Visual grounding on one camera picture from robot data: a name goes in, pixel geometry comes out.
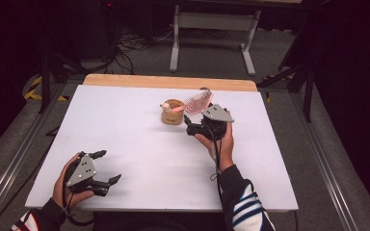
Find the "hand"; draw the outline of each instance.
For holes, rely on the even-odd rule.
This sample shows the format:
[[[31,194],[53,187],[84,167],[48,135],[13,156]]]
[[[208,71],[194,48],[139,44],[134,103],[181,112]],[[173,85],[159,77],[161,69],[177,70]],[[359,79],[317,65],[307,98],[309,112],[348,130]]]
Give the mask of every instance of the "hand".
[[[208,149],[209,155],[213,159],[213,142],[209,139],[207,139],[202,134],[195,134],[195,138],[202,143],[206,149]],[[220,170],[223,172],[228,167],[233,166],[233,160],[232,160],[232,152],[233,152],[233,135],[232,135],[232,124],[230,122],[226,125],[226,133],[225,136],[221,140],[216,141],[216,144],[218,146],[218,149],[221,150],[220,153]]]
[[[63,197],[62,190],[63,190],[63,185],[65,183],[64,179],[65,179],[66,170],[67,170],[67,167],[72,162],[77,160],[78,158],[79,158],[79,154],[77,153],[76,155],[73,156],[73,158],[71,158],[67,162],[65,167],[63,167],[62,173],[60,174],[59,179],[56,181],[55,187],[53,189],[52,198],[56,202],[56,204],[58,204],[62,208],[64,207],[63,206],[63,199],[62,199],[62,197]],[[70,201],[71,196],[72,196],[72,192],[70,191],[69,188],[66,188],[66,203],[68,203]],[[94,196],[93,191],[84,191],[84,192],[76,193],[70,201],[69,208],[70,209],[73,208],[77,203],[80,203],[83,200],[89,199],[92,196]]]

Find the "wire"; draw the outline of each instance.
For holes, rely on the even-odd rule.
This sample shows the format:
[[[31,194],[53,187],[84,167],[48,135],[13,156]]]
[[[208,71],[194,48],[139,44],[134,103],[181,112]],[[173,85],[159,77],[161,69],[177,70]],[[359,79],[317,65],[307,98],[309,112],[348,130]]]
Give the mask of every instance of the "wire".
[[[87,68],[87,67],[83,67],[83,68],[87,69],[89,72],[96,72],[96,71],[101,70],[103,68],[107,68],[113,62],[113,58],[114,58],[114,54],[110,55],[110,57],[107,57],[107,61],[104,64],[100,64],[98,66],[90,67],[90,68]],[[71,68],[67,68],[67,67],[64,67],[64,69],[69,74],[79,74],[80,73],[79,71],[76,71],[75,69],[71,69]]]
[[[218,31],[218,30],[214,30],[214,31],[218,31],[218,32],[224,32],[224,34],[223,35],[220,35],[220,36],[216,36],[216,35],[214,35],[213,33],[211,33],[210,31],[212,31],[212,30],[202,30],[202,32],[203,33],[205,33],[205,34],[207,34],[207,35],[209,35],[209,36],[211,36],[211,37],[214,37],[214,38],[216,38],[216,39],[223,39],[224,37],[226,37],[226,35],[227,35],[227,31]]]
[[[70,223],[74,224],[74,225],[77,225],[77,226],[87,226],[91,223],[94,222],[94,218],[92,218],[91,220],[89,221],[77,221],[73,218],[71,212],[70,212],[70,202],[71,202],[71,199],[73,198],[74,196],[74,193],[72,192],[72,195],[70,197],[70,200],[68,201],[68,203],[66,203],[66,180],[67,180],[67,177],[68,177],[68,173],[70,171],[70,167],[73,165],[73,163],[71,163],[67,169],[66,169],[66,172],[65,172],[65,176],[63,177],[63,183],[62,183],[62,201],[63,201],[63,208],[65,209],[65,213],[66,213],[66,217],[68,219],[68,221],[70,221]]]
[[[159,43],[163,40],[166,40],[172,33],[173,30],[169,30],[168,33],[163,35],[161,38],[157,40],[154,38],[152,41],[146,41],[144,38],[137,38],[136,35],[132,33],[127,33],[125,35],[128,36],[128,38],[120,39],[119,45],[126,48],[125,50],[122,50],[124,52],[130,52],[132,50],[144,51],[147,50],[152,45]]]
[[[294,213],[294,221],[296,221],[296,231],[299,231],[299,216],[297,215],[297,211],[293,211]]]
[[[213,132],[211,130],[211,128],[209,127],[209,125],[207,125],[206,123],[204,124],[207,128],[208,128],[208,131],[211,135],[211,138],[212,138],[212,142],[215,146],[215,150],[212,150],[212,151],[215,151],[215,165],[216,165],[216,174],[219,175],[220,174],[220,164],[221,164],[221,149],[222,149],[222,139],[221,139],[221,142],[220,142],[220,148],[218,149],[218,145],[216,144],[216,141],[215,141],[215,136],[213,135]],[[221,203],[222,203],[222,194],[221,194],[221,184],[219,182],[219,177],[216,178],[216,186],[218,188],[218,195],[219,195],[219,199],[221,200]]]
[[[134,75],[134,65],[132,64],[131,59],[130,59],[127,55],[125,55],[125,54],[123,54],[123,53],[121,53],[121,55],[122,55],[122,56],[125,56],[125,57],[128,59],[128,61],[130,62],[130,65],[131,65],[131,69],[129,69],[129,68],[125,67],[124,65],[122,65],[122,64],[117,60],[117,58],[115,58],[116,63],[119,65],[119,68],[121,68],[121,72],[122,72],[122,73],[124,73],[124,70],[126,69],[126,70],[128,70],[128,71],[130,72],[130,74],[131,74],[131,75]]]

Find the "white tabletop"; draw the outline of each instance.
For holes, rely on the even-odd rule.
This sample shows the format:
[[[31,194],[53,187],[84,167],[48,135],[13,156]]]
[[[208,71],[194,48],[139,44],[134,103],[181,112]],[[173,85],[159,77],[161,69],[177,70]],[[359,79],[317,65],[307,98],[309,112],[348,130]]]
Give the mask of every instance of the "white tabletop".
[[[233,158],[269,211],[297,210],[278,144],[259,92],[212,90],[212,102],[235,119]],[[161,122],[160,104],[199,90],[79,86],[44,161],[26,207],[42,207],[64,164],[77,152],[107,150],[93,161],[94,180],[122,174],[105,196],[78,205],[92,211],[221,211],[215,164],[186,134]],[[191,116],[198,122],[201,115]]]

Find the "gray carpet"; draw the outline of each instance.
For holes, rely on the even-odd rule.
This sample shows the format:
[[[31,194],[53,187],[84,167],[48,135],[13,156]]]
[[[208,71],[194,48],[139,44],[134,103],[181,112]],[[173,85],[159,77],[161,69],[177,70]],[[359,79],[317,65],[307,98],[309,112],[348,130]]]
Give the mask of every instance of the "gray carpet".
[[[258,30],[256,32],[251,48],[251,57],[256,69],[254,77],[247,74],[238,48],[238,44],[244,38],[245,35],[240,33],[227,33],[224,38],[214,38],[206,33],[195,31],[182,33],[178,70],[175,73],[169,72],[172,51],[172,43],[169,40],[159,42],[144,51],[131,51],[127,55],[133,62],[135,74],[139,75],[252,79],[255,82],[261,82],[266,75],[278,73],[278,65],[294,36],[289,32],[280,31]],[[123,60],[122,57],[118,57],[118,60],[129,67],[127,59]],[[84,66],[96,64],[96,61],[85,62]],[[113,64],[109,71],[122,73],[116,64]],[[77,85],[82,83],[78,80],[78,76],[75,77],[77,80],[70,80],[64,86],[62,95],[71,97]],[[330,188],[326,185],[325,177],[317,163],[313,144],[303,123],[302,113],[294,107],[295,97],[284,89],[286,84],[286,80],[282,80],[261,91],[299,203],[300,210],[297,215],[300,230],[348,230],[346,225],[343,225],[342,218],[337,213],[336,205],[331,199]],[[270,93],[270,102],[266,99],[264,92]],[[13,179],[11,189],[2,205],[9,202],[11,196],[38,164],[51,141],[45,133],[62,123],[68,104],[69,101],[54,100],[48,117],[31,145],[28,158]],[[28,100],[25,108],[1,138],[0,176],[13,160],[14,154],[27,137],[35,119],[41,116],[38,114],[39,109],[38,100]],[[319,139],[330,169],[357,225],[357,230],[370,230],[370,197],[358,179],[333,129],[316,89],[312,101],[311,118],[312,123],[307,126],[314,129]],[[11,224],[27,211],[24,203],[32,185],[33,178],[6,209],[0,218],[0,230],[8,230]],[[88,219],[92,215],[79,211],[77,216],[78,219]],[[296,230],[293,212],[271,213],[270,218],[277,230]],[[62,230],[91,229],[91,226],[76,227],[68,222],[62,227]]]

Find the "tan cup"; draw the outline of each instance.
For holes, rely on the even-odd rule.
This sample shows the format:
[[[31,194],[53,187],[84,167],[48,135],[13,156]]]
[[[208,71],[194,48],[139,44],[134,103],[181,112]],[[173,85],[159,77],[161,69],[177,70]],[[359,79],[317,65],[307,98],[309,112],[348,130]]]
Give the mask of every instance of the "tan cup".
[[[166,103],[170,104],[171,109],[181,107],[184,105],[181,101],[177,99],[169,99],[165,101]],[[181,124],[182,118],[184,117],[184,111],[181,110],[180,112],[171,112],[171,111],[163,111],[161,114],[161,120],[165,124],[169,125],[178,125]]]

